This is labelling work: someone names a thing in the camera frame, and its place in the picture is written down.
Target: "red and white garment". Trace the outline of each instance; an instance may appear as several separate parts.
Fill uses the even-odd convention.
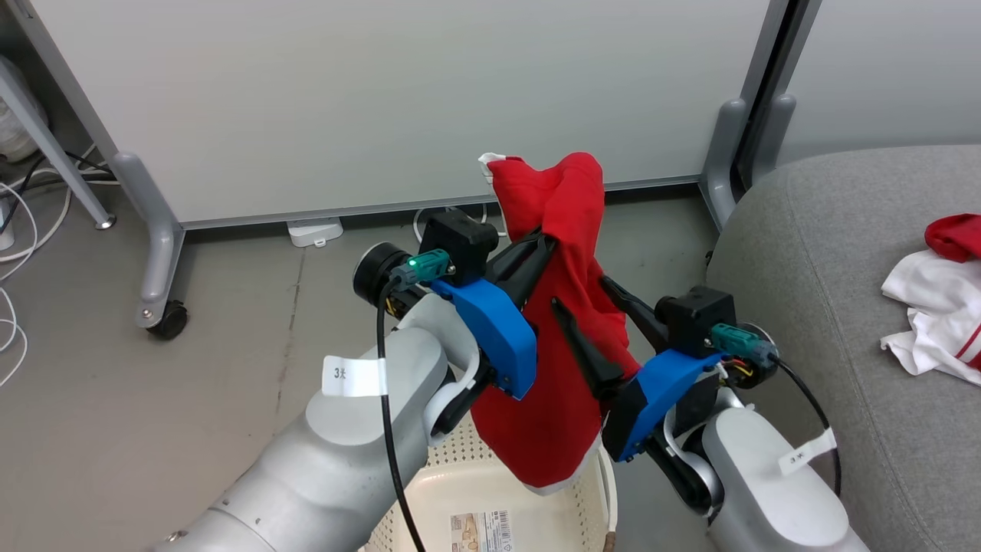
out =
[[[603,217],[603,177],[588,153],[538,171],[520,157],[487,153],[480,161],[512,240],[541,226],[558,241],[525,318],[538,329],[538,375],[521,401],[490,388],[470,410],[488,446],[526,487],[546,495],[569,486],[600,445],[602,408],[593,398],[552,313],[559,298],[579,328],[626,376],[640,368],[627,351],[627,319],[599,286],[594,258]]]
[[[907,372],[937,369],[981,385],[981,260],[917,252],[896,265],[882,293],[909,305],[912,330],[881,340]]]

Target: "red sock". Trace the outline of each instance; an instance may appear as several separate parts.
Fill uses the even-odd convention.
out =
[[[981,215],[944,217],[926,227],[926,245],[939,256],[965,262],[981,257]]]
[[[522,401],[489,389],[471,410],[481,438],[523,483],[543,489],[568,479],[599,434],[593,398],[551,311],[559,297],[580,329],[628,377],[638,370],[627,352],[626,319],[599,287],[594,259],[603,213],[602,169],[587,153],[536,171],[518,157],[493,161],[493,187],[511,239],[539,225],[559,246],[525,306],[538,328],[535,385]]]

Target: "white label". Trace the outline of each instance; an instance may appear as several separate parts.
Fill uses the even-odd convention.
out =
[[[388,394],[385,359],[324,357],[321,393],[331,397],[381,397]]]
[[[783,456],[779,461],[780,472],[783,475],[790,475],[806,466],[814,458],[835,448],[838,448],[838,443],[835,441],[834,432],[829,427],[824,430],[824,433],[821,433],[820,437],[807,441],[793,452]]]
[[[507,510],[449,517],[449,552],[514,552]]]

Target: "sofa cushion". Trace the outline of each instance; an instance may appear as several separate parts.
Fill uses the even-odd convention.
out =
[[[872,550],[981,550],[981,388],[938,371],[913,377],[879,348],[908,329],[883,280],[926,248],[927,224],[971,211],[981,212],[981,146],[805,159],[747,193],[709,266],[709,285],[769,330],[828,412],[843,502]],[[751,398],[792,443],[819,433],[784,374],[758,389]]]

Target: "white cloth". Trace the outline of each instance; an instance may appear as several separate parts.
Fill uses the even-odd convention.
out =
[[[488,184],[493,185],[493,173],[491,168],[488,167],[488,163],[492,161],[503,161],[507,159],[506,155],[501,155],[500,153],[485,153],[477,158],[481,163],[481,172],[484,174],[484,178],[487,179]]]
[[[881,340],[907,372],[937,369],[981,385],[981,260],[914,253],[896,265],[882,293],[909,305],[912,331]]]

